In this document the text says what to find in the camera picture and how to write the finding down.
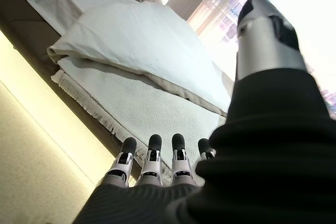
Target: beige carpet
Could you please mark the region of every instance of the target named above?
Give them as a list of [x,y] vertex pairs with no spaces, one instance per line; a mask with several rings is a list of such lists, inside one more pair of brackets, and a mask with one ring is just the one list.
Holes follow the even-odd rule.
[[1,32],[0,62],[0,223],[71,223],[114,157]]
[[71,223],[94,184],[0,83],[0,223]]

